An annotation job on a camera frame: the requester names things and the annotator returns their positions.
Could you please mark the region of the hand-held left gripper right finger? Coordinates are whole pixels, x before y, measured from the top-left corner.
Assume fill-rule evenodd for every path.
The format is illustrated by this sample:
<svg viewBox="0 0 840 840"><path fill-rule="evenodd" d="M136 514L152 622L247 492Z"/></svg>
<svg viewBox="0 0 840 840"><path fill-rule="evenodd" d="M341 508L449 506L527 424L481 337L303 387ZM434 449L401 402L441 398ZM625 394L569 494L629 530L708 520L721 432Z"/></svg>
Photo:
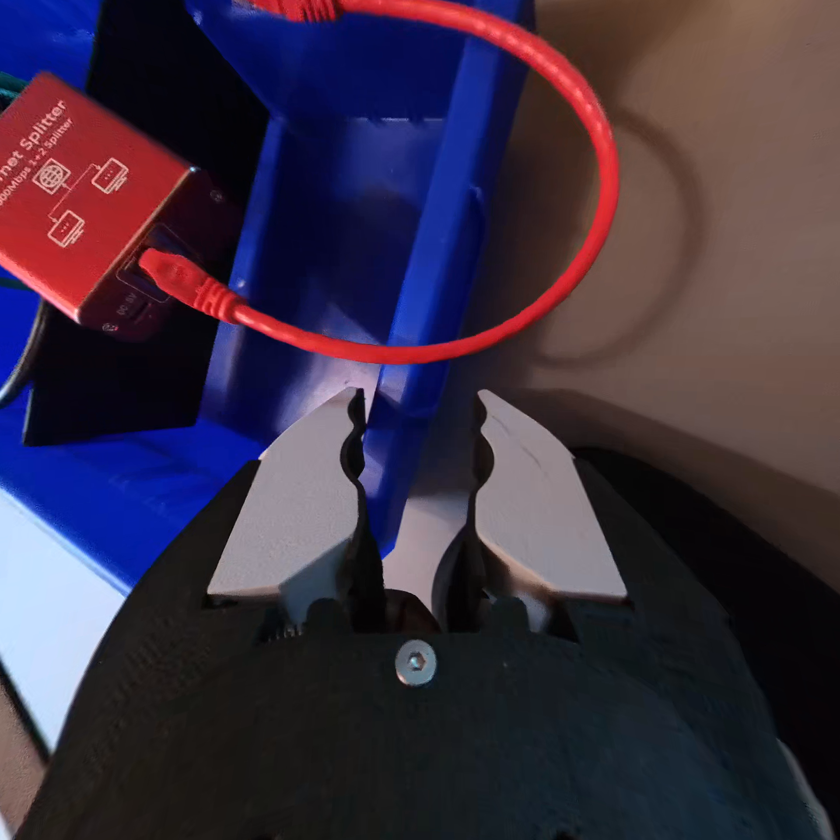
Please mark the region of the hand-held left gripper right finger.
<svg viewBox="0 0 840 840"><path fill-rule="evenodd" d="M575 634L570 603L620 603L627 587L571 451L489 390L476 396L470 559L491 602L517 598L538 634Z"/></svg>

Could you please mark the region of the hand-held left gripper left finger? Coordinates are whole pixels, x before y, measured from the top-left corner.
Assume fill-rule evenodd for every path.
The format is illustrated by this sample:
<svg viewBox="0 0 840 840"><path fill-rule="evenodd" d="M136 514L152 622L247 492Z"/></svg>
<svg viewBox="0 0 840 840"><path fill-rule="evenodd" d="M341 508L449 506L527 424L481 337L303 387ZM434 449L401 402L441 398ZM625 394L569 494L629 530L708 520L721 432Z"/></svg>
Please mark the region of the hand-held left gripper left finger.
<svg viewBox="0 0 840 840"><path fill-rule="evenodd" d="M362 520L351 449L364 421L364 393L347 387L264 451L206 588L213 602L274 602L301 625L312 603L343 596Z"/></svg>

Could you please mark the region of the blue plastic bin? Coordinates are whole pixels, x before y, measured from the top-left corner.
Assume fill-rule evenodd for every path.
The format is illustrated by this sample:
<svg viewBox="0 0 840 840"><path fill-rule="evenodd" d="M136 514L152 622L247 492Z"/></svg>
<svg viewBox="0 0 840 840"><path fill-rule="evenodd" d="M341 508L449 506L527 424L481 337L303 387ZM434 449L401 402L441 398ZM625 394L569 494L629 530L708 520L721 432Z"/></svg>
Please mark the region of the blue plastic bin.
<svg viewBox="0 0 840 840"><path fill-rule="evenodd" d="M237 2L2 2L2 70L48 70L207 169L247 206L222 278L258 310L352 341L460 331L524 69L483 42ZM122 593L244 464L348 386L383 555L448 372L332 360L172 315L152 341L53 318L2 410L2 513Z"/></svg>

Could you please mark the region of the red ethernet splitter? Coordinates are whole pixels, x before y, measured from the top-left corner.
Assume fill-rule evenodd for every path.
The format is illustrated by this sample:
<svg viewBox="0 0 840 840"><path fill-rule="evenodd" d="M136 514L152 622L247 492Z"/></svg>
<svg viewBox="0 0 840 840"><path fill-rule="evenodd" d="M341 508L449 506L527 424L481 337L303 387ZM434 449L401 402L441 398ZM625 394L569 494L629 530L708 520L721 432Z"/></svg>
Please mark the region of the red ethernet splitter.
<svg viewBox="0 0 840 840"><path fill-rule="evenodd" d="M2 268L81 327L146 341L174 300L142 253L208 269L235 252L243 219L204 169L47 71L2 112Z"/></svg>

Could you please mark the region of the grey desk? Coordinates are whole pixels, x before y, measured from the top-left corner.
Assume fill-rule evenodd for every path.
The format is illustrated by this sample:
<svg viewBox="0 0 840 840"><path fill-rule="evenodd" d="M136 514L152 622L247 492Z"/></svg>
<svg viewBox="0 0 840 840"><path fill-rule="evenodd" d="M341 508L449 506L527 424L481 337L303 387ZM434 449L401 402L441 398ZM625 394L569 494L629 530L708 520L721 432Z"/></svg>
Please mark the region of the grey desk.
<svg viewBox="0 0 840 840"><path fill-rule="evenodd" d="M466 518L486 387L573 445L671 471L838 589L838 2L537 2L615 125L586 282L453 365L386 579Z"/></svg>

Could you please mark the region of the person's left hand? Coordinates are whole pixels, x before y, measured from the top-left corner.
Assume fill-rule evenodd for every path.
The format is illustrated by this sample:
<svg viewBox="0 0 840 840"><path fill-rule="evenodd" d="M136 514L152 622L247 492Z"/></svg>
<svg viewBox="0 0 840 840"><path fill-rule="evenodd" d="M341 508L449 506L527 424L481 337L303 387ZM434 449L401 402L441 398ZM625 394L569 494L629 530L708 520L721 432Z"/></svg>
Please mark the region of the person's left hand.
<svg viewBox="0 0 840 840"><path fill-rule="evenodd" d="M439 634L441 626L425 604L408 591L385 589L385 630L420 637Z"/></svg>

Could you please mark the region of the black quilted wrist pad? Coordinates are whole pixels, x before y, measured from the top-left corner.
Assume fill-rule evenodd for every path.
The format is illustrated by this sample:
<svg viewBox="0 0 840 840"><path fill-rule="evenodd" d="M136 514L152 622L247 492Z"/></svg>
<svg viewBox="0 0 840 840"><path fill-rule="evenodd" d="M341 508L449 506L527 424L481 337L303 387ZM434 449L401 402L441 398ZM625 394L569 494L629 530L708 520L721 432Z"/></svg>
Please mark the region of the black quilted wrist pad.
<svg viewBox="0 0 840 840"><path fill-rule="evenodd" d="M721 604L835 835L839 820L839 596L698 490L638 458L573 448Z"/></svg>

